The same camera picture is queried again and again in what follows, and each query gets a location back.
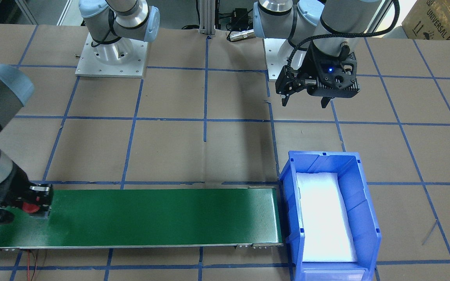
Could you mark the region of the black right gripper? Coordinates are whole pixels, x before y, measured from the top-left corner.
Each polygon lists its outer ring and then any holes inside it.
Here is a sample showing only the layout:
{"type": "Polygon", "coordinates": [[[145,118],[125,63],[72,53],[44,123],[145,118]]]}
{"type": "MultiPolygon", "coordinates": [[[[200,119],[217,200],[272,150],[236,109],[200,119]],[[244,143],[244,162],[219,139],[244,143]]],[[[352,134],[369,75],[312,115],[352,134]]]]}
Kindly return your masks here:
{"type": "Polygon", "coordinates": [[[37,184],[28,180],[27,174],[18,166],[14,166],[9,176],[0,183],[0,225],[14,221],[14,214],[6,207],[22,207],[22,202],[34,203],[41,207],[40,211],[30,216],[47,219],[51,211],[54,195],[52,184],[37,184]]]}

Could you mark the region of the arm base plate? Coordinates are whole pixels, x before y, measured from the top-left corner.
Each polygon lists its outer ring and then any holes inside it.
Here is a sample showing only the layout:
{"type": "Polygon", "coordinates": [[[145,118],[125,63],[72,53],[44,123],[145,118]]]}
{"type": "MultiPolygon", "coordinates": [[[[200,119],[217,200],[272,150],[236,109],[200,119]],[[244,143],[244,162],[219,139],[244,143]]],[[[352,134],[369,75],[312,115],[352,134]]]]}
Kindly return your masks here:
{"type": "Polygon", "coordinates": [[[121,38],[119,41],[95,48],[90,34],[86,42],[75,74],[97,78],[143,78],[148,58],[149,43],[121,38]]]}
{"type": "MultiPolygon", "coordinates": [[[[312,32],[302,30],[301,33],[295,32],[294,34],[287,33],[286,35],[282,35],[281,37],[265,37],[263,35],[257,34],[257,37],[261,37],[264,39],[264,51],[265,51],[265,59],[266,65],[268,67],[268,79],[270,82],[276,81],[276,79],[280,76],[280,71],[282,68],[288,63],[288,58],[295,48],[296,44],[293,44],[292,40],[300,41],[305,39],[306,37],[312,37],[312,32]]],[[[302,67],[302,63],[304,62],[305,55],[307,54],[307,50],[310,43],[304,43],[297,52],[295,53],[291,67],[295,71],[306,71],[308,75],[308,79],[318,79],[321,77],[324,80],[324,72],[320,72],[315,66],[305,65],[302,67]]]]}

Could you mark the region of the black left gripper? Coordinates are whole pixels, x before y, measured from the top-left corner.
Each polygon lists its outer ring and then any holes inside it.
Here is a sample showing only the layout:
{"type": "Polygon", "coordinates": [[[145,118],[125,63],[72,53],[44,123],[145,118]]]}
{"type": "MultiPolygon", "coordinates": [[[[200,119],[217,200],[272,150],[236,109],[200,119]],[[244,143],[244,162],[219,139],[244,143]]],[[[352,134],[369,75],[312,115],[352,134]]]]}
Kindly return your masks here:
{"type": "Polygon", "coordinates": [[[301,71],[283,66],[275,82],[276,93],[285,107],[291,95],[307,90],[311,96],[323,97],[321,108],[327,108],[332,98],[352,98],[360,91],[357,80],[357,59],[347,43],[327,55],[315,43],[309,45],[301,71]]]}

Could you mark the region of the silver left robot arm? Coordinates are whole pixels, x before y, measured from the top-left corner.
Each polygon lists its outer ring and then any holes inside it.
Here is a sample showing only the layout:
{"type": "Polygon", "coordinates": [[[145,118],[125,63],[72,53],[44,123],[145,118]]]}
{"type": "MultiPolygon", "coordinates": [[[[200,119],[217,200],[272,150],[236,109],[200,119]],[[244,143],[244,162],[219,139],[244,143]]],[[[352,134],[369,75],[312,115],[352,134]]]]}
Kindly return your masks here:
{"type": "Polygon", "coordinates": [[[380,7],[379,0],[260,0],[254,4],[255,36],[264,39],[268,76],[286,106],[307,91],[321,97],[352,98],[359,91],[355,47],[380,7]]]}

